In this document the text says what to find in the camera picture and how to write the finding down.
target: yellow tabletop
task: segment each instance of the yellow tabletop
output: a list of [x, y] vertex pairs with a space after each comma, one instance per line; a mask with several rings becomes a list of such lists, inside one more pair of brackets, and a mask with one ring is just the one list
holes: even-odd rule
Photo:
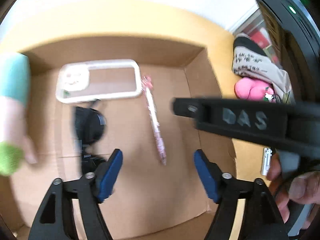
[[[181, 41], [207, 48], [222, 96], [235, 98], [239, 77], [231, 71], [231, 33], [194, 13], [140, 0], [89, 0], [59, 6], [15, 25], [0, 44], [4, 51], [24, 52], [42, 44], [88, 36], [139, 36]], [[238, 179], [261, 177], [263, 147], [233, 139]], [[244, 201], [230, 239], [237, 239]]]

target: metal bolt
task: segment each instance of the metal bolt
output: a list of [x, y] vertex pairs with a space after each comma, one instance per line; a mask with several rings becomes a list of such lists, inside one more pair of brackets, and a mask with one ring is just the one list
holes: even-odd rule
[[92, 179], [94, 178], [94, 176], [95, 176], [94, 172], [88, 172], [85, 174], [86, 179]]
[[263, 180], [260, 179], [260, 178], [257, 178], [257, 179], [255, 180], [255, 183], [257, 183], [257, 184], [259, 184], [259, 185], [262, 185], [262, 184], [263, 184]]
[[62, 182], [62, 179], [56, 178], [56, 179], [53, 181], [53, 184], [54, 184], [54, 185], [59, 185], [61, 182]]
[[225, 179], [231, 179], [232, 178], [232, 175], [230, 173], [222, 173], [222, 177], [225, 178]]
[[195, 106], [192, 106], [192, 105], [190, 105], [189, 107], [188, 107], [188, 110], [190, 111], [190, 112], [195, 112], [195, 111], [197, 111], [198, 110], [198, 108], [196, 108]]

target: pink plush toy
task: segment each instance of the pink plush toy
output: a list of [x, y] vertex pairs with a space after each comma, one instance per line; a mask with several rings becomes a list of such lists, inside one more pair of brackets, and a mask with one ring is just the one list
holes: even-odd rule
[[240, 99], [273, 101], [272, 95], [274, 91], [271, 88], [271, 84], [259, 79], [242, 78], [236, 83], [235, 92]]

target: green indicator light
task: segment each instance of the green indicator light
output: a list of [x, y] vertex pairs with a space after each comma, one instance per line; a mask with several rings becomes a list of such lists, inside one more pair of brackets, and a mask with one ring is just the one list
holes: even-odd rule
[[292, 11], [294, 14], [297, 14], [297, 12], [289, 5], [290, 11]]

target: hand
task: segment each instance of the hand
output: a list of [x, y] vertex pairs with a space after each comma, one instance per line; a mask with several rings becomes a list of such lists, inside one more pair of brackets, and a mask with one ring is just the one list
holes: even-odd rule
[[[267, 179], [271, 180], [269, 190], [271, 194], [274, 194], [278, 186], [283, 181], [281, 176], [281, 165], [278, 154], [273, 155], [271, 158], [270, 169], [267, 174]], [[298, 176], [292, 181], [289, 192], [287, 192], [287, 190], [283, 188], [278, 193], [276, 197], [276, 204], [279, 208], [280, 214], [284, 222], [288, 220], [290, 215], [287, 206], [290, 199], [300, 204], [320, 204], [320, 172], [308, 172], [301, 176]], [[307, 221], [302, 227], [303, 229], [309, 227], [312, 220], [316, 216], [318, 209], [319, 206], [315, 205]]]

